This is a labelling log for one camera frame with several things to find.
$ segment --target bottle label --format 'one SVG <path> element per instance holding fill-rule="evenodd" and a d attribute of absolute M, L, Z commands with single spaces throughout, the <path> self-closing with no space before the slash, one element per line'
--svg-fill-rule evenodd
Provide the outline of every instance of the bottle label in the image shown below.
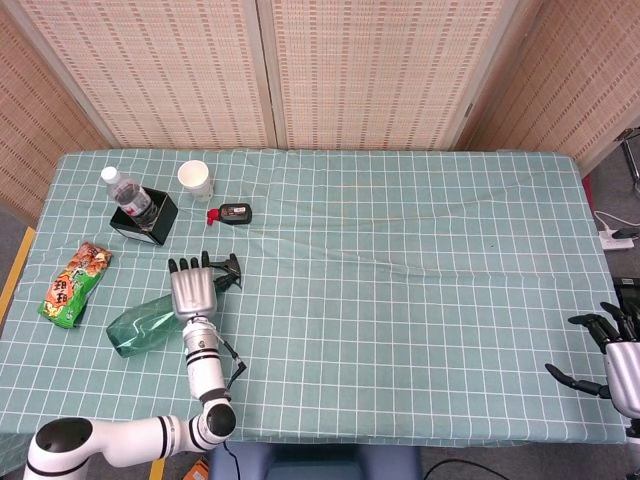
<path fill-rule="evenodd" d="M 151 204 L 151 198 L 149 198 L 147 192 L 140 189 L 131 203 L 123 203 L 122 205 L 120 205 L 120 208 L 130 217 L 137 217 L 147 208 L 149 208 L 149 204 Z"/>

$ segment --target snack bag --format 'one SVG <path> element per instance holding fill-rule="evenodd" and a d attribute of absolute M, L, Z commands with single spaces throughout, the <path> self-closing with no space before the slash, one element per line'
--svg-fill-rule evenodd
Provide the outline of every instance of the snack bag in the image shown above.
<path fill-rule="evenodd" d="M 111 252 L 84 242 L 47 291 L 38 312 L 63 328 L 76 326 L 89 294 L 109 265 Z"/>

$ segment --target grid tablecloth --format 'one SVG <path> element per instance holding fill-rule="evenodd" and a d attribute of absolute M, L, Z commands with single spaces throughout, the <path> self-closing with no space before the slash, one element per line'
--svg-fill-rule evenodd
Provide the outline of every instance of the grid tablecloth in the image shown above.
<path fill-rule="evenodd" d="M 177 181 L 202 159 L 208 208 L 248 202 L 250 225 L 205 223 Z M 168 191 L 179 213 L 155 247 L 113 231 L 100 170 Z M 76 329 L 36 313 L 82 241 L 113 252 Z M 59 163 L 0 341 L 0 472 L 61 416 L 129 420 L 201 411 L 181 336 L 130 359 L 107 326 L 169 292 L 169 257 L 235 252 L 242 291 L 214 319 L 249 370 L 234 439 L 472 445 L 619 442 L 609 403 L 559 387 L 553 362 L 603 380 L 566 318 L 614 298 L 572 160 L 553 153 L 111 150 Z M 223 359 L 226 375 L 233 365 Z"/>

